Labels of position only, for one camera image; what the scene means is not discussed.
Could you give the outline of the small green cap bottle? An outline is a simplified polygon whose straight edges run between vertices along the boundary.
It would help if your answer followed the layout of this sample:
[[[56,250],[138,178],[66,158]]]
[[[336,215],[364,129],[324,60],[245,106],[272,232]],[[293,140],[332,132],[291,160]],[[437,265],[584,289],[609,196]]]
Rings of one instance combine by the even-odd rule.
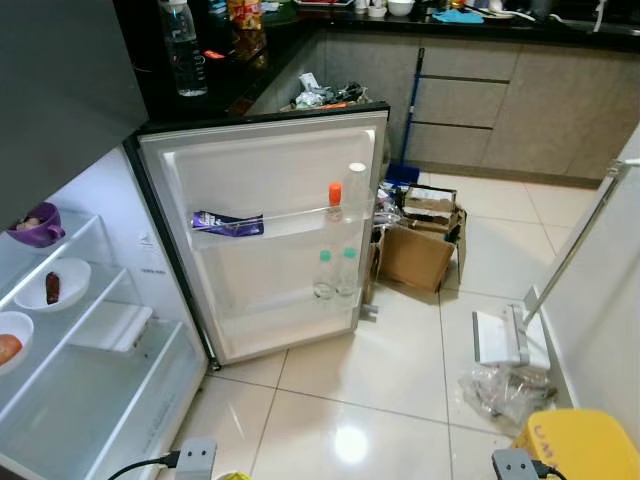
[[[335,264],[335,293],[339,297],[349,298],[358,291],[358,251],[356,247],[344,247]]]
[[[312,282],[312,293],[319,301],[333,301],[337,296],[337,268],[335,268],[333,253],[330,250],[321,250],[319,261]]]

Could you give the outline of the yellow red snack bag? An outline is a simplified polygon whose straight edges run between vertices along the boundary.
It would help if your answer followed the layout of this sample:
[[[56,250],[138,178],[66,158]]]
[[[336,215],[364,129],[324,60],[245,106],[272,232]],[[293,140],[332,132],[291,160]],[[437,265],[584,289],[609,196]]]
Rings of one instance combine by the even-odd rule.
[[[237,32],[261,31],[262,0],[227,0],[230,22]]]

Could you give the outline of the blue handled broom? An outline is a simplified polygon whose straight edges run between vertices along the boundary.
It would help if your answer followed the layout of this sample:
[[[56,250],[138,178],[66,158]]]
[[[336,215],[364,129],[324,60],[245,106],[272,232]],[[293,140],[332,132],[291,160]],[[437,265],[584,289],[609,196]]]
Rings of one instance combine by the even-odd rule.
[[[411,186],[419,179],[420,169],[412,165],[410,161],[411,132],[413,129],[413,118],[415,118],[415,108],[417,97],[419,97],[419,84],[422,78],[421,69],[424,64],[425,47],[420,47],[417,52],[415,67],[413,67],[413,77],[410,86],[410,100],[407,104],[406,119],[403,125],[403,140],[399,148],[399,156],[396,163],[390,164],[385,174],[385,182],[392,186]]]

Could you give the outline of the clear sports bottle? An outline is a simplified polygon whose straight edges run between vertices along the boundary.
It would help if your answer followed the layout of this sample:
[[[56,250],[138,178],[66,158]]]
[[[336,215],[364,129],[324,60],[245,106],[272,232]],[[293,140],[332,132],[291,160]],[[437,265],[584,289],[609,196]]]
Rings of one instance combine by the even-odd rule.
[[[195,18],[187,0],[161,0],[166,58],[179,96],[198,97],[209,92],[205,58],[198,47]]]

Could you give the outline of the black kitchen counter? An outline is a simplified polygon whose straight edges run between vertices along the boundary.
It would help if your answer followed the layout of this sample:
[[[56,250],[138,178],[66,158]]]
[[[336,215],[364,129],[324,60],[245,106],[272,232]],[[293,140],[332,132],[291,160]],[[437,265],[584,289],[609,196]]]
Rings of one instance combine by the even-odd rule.
[[[317,32],[394,33],[462,40],[512,41],[586,47],[621,52],[639,52],[636,33],[585,32],[553,22],[500,20],[498,23],[440,23],[429,15],[413,12],[408,17],[372,19],[351,9],[324,6],[284,6],[282,12],[266,17],[265,47],[246,61],[234,59],[232,35],[215,27],[206,0],[189,0],[195,15],[198,38],[214,38],[218,58],[204,64],[209,91],[197,97],[177,93],[163,42],[163,18],[159,0],[113,1],[125,45],[140,84],[148,119],[152,123],[202,122],[205,119],[242,116],[273,82],[288,61],[300,54],[303,45]]]

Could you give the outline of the white plate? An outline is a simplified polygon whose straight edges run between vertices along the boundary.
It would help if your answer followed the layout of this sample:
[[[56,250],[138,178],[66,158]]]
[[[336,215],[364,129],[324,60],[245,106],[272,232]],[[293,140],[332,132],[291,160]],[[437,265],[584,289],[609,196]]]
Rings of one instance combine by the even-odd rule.
[[[61,278],[61,297],[55,305],[46,305],[44,280],[47,273],[54,271]],[[92,276],[92,268],[81,259],[58,259],[44,268],[37,269],[35,276],[18,289],[14,303],[29,311],[51,314],[76,305],[86,293]]]

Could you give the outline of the white bowl orange food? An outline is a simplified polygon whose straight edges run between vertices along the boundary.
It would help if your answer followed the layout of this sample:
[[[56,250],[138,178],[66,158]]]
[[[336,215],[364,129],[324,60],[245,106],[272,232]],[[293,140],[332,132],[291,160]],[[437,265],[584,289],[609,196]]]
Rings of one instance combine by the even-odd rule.
[[[35,324],[23,312],[0,312],[0,376],[22,365],[32,351]]]

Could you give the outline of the orange cap bottle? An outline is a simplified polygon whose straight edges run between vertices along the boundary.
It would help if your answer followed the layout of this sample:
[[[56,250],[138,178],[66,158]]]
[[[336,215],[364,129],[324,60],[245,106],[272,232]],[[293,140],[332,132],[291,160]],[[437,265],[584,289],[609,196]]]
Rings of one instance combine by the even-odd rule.
[[[328,187],[328,206],[325,209],[326,224],[339,225],[343,223],[342,202],[343,184],[340,182],[330,183]]]

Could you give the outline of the open brown cardboard box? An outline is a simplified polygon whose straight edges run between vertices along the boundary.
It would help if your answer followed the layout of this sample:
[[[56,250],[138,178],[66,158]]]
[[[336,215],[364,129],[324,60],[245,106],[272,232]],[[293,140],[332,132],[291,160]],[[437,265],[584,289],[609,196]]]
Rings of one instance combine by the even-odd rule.
[[[449,273],[465,265],[467,211],[456,200],[449,218],[410,216],[401,210],[410,186],[381,184],[378,191],[379,274],[407,287],[436,292]]]

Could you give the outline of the white plastic tray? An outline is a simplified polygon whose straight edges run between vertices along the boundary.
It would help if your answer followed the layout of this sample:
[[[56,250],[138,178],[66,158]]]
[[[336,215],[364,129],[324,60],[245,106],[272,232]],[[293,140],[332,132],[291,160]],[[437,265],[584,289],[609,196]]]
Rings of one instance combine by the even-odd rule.
[[[70,335],[69,343],[102,351],[129,353],[140,344],[151,307],[132,303],[102,302]]]

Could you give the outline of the white flat mop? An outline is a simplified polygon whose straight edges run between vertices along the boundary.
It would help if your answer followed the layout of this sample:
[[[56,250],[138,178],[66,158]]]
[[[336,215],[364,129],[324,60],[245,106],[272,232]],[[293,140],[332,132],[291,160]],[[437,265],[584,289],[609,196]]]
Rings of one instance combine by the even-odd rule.
[[[545,324],[544,305],[550,298],[550,293],[561,283],[561,279],[576,257],[582,246],[588,242],[591,229],[596,227],[607,214],[609,202],[618,192],[623,183],[632,174],[640,172],[639,157],[630,157],[614,161],[611,174],[602,182],[596,202],[591,207],[579,229],[573,234],[570,246],[562,253],[556,270],[544,285],[543,291],[535,294],[535,301],[531,306],[512,303],[507,314],[485,314],[483,311],[474,312],[475,360],[477,364],[489,367],[526,367],[532,364],[529,328],[531,324]]]

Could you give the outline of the tall white cap bottle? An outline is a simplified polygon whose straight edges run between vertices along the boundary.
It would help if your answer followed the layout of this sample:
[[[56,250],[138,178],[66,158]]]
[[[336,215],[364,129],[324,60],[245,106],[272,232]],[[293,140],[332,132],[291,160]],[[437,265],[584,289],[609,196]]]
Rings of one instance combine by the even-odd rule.
[[[362,163],[348,165],[343,179],[342,207],[348,218],[361,218],[369,207],[369,166]]]

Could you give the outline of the purple bowl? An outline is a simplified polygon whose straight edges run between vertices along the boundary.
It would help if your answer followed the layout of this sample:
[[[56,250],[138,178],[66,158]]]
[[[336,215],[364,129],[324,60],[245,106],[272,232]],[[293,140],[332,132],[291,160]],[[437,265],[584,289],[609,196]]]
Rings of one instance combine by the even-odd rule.
[[[10,225],[6,233],[29,247],[47,248],[65,237],[65,229],[61,225],[58,206],[50,202],[42,202],[35,209],[27,212],[24,218]]]

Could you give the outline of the clear plastic bag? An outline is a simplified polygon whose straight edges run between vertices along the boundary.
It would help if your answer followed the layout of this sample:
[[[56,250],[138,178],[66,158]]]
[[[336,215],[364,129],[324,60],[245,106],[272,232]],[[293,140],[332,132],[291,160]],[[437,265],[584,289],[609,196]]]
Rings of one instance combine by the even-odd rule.
[[[559,393],[535,367],[475,366],[460,380],[460,398],[481,416],[520,429],[532,413],[548,410]]]

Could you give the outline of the blue cloth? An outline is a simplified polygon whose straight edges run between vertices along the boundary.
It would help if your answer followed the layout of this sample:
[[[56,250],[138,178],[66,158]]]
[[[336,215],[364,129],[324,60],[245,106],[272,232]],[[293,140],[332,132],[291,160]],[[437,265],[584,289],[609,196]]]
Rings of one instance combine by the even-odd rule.
[[[466,10],[445,9],[442,12],[431,14],[431,18],[436,22],[447,24],[481,24],[485,20],[485,15]]]

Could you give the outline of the purple chocolate bag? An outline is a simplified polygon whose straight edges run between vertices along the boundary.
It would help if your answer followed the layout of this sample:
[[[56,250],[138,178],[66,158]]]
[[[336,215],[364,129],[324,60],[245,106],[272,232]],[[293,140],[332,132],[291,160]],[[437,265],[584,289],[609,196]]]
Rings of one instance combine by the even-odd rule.
[[[200,232],[233,238],[264,236],[265,221],[262,215],[253,218],[232,218],[209,211],[193,212],[191,227]]]

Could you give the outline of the grey kitchen cabinets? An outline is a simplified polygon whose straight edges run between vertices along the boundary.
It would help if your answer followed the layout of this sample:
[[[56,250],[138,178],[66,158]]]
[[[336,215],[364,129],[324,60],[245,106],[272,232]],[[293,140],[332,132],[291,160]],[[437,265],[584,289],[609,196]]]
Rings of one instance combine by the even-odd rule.
[[[420,47],[410,161],[428,172],[593,187],[639,123],[636,52],[333,31],[306,42],[250,111],[283,109],[303,73],[325,86],[358,82],[388,102],[397,160]]]

